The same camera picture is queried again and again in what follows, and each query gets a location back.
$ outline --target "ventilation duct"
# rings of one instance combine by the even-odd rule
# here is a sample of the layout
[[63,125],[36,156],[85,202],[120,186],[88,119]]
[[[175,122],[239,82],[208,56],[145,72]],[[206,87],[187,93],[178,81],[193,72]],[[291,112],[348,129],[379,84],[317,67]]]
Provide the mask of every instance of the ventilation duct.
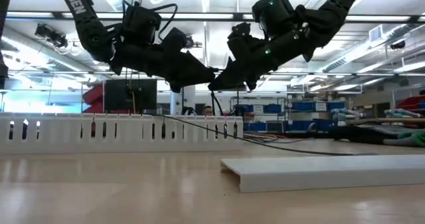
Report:
[[[335,68],[348,64],[358,58],[361,58],[375,50],[382,45],[391,44],[413,30],[420,28],[422,24],[405,24],[394,27],[394,25],[383,24],[375,27],[370,31],[371,38],[367,38],[360,43],[348,48],[342,55],[333,57],[327,63],[320,67],[315,72],[329,72]],[[313,80],[314,76],[302,76],[293,78],[291,86],[305,84]]]

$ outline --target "ceiling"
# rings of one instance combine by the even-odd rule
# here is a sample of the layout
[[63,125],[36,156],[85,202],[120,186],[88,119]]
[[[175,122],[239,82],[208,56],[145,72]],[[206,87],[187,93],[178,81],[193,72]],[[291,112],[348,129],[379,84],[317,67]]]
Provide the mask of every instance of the ceiling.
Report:
[[[164,0],[158,5],[152,4],[150,0],[141,0],[141,4],[147,8],[153,8],[168,3],[176,3],[179,6],[179,13],[250,13],[251,6],[258,0]],[[290,0],[291,4],[295,7],[297,5],[305,5],[310,9],[317,9],[326,0]],[[115,12],[114,8],[110,5],[110,0],[93,0],[94,9],[97,12]],[[359,0],[350,10],[352,15],[421,15],[425,13],[425,0]],[[63,11],[68,12],[67,6],[63,0],[11,0],[10,11]],[[166,9],[164,12],[171,12],[172,9]],[[39,44],[41,51],[38,55],[43,55],[44,51],[41,47],[46,46],[44,49],[52,49],[52,46],[46,43],[44,40],[39,39],[34,35],[34,31],[38,23],[44,23],[54,30],[66,34],[69,41],[76,41],[78,46],[78,35],[73,21],[61,21],[61,20],[7,20],[6,29],[11,29],[23,35],[26,39],[30,39]],[[105,25],[110,25],[113,22],[105,21]],[[177,27],[188,35],[192,35],[195,41],[203,44],[203,48],[191,49],[197,58],[199,58],[204,64],[213,66],[216,68],[225,68],[230,51],[226,45],[227,36],[231,32],[232,26],[237,23],[233,22],[202,22],[202,21],[174,21],[170,27],[164,32],[166,34],[172,27]],[[283,64],[278,71],[280,72],[320,72],[319,69],[329,64],[335,58],[338,58],[342,54],[349,51],[355,45],[359,45],[369,39],[369,31],[375,28],[376,23],[347,23],[341,30],[335,35],[333,40],[322,49],[317,49],[315,55],[310,62],[305,62],[301,56]],[[255,37],[262,38],[263,34],[258,24],[252,23],[251,25],[252,35]],[[386,60],[392,56],[403,54],[410,49],[414,49],[420,46],[425,41],[425,36],[422,34],[423,29],[420,27],[413,32],[403,36],[405,39],[406,47],[397,51],[387,49],[385,51],[385,45],[377,46],[373,51],[361,55],[360,57],[352,60],[351,62],[344,64],[343,66],[337,67],[331,72],[357,72],[366,66],[370,66],[377,62]],[[409,54],[410,56],[418,55],[417,53]],[[76,47],[73,52],[66,55],[67,58],[81,64],[78,70],[106,70],[106,64],[93,62],[90,55],[82,49]],[[29,62],[34,59],[31,56],[26,57]],[[46,57],[46,59],[56,59],[57,57]],[[399,68],[402,65],[401,59],[394,60],[392,65],[382,65],[374,72],[387,72],[387,70]],[[25,67],[24,70],[37,70],[37,67]],[[56,66],[57,70],[66,67]],[[30,76],[31,74],[22,73],[23,76]],[[112,75],[96,76],[97,80],[117,78]],[[263,80],[280,80],[282,82],[288,82],[293,79],[293,76],[265,76]],[[345,78],[340,78],[339,82],[344,82]],[[310,85],[315,85],[313,82],[331,82],[332,79],[321,79],[317,80],[313,77],[310,80]]]

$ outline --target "red panel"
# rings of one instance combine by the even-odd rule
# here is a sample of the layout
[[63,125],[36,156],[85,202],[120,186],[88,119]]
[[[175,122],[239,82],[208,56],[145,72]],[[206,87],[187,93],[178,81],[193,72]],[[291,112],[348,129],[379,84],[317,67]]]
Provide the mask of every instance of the red panel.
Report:
[[83,111],[84,113],[97,113],[97,114],[101,114],[103,112],[103,108],[102,108],[102,99],[100,99],[100,101],[97,101],[95,103],[93,103],[91,105],[91,107],[87,108],[85,111]]
[[397,108],[403,108],[405,110],[418,110],[420,109],[419,103],[423,100],[425,100],[425,95],[410,97],[398,104]]
[[85,94],[82,95],[82,99],[85,101],[86,104],[93,104],[97,102],[97,99],[102,99],[103,91],[102,91],[102,85],[99,84],[92,88],[91,90],[87,91]]

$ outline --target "green object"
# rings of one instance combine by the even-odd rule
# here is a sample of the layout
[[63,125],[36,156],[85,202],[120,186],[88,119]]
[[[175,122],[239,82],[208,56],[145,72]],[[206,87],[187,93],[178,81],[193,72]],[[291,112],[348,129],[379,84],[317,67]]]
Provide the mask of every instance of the green object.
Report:
[[425,147],[425,132],[417,132],[413,135],[414,142],[421,147]]
[[398,139],[413,137],[415,144],[425,148],[425,132],[405,132],[398,135]]

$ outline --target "person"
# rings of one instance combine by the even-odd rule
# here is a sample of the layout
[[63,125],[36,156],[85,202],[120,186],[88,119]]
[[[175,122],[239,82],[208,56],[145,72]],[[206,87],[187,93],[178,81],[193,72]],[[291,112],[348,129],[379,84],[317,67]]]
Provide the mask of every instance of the person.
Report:
[[203,115],[205,115],[205,116],[214,116],[214,114],[213,114],[213,108],[211,106],[209,106],[209,105],[204,106]]

